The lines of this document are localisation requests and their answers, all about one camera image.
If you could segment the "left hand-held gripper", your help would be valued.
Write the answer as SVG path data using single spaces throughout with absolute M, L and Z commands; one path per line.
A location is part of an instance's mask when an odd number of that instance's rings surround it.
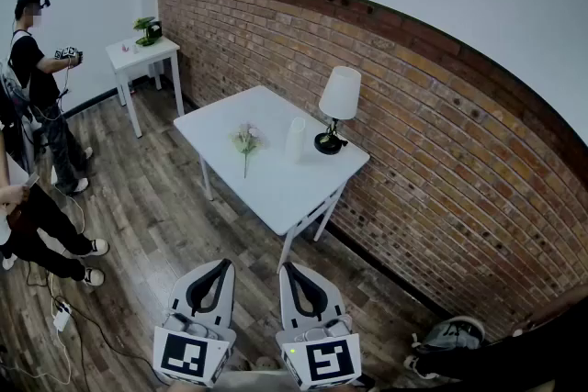
M 235 269 L 231 261 L 204 263 L 180 277 L 169 299 L 170 315 L 153 337 L 153 370 L 196 386 L 215 386 L 232 356 Z M 204 316 L 192 321 L 185 316 Z

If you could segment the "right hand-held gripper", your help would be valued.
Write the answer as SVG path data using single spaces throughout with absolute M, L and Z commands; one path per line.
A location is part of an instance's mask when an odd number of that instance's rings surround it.
M 352 332 L 352 319 L 344 314 L 336 285 L 297 263 L 284 263 L 278 277 L 285 330 L 276 334 L 276 341 L 299 389 L 316 390 L 357 380 L 362 375 L 359 335 Z M 336 318 L 301 327 L 313 319 L 331 317 Z

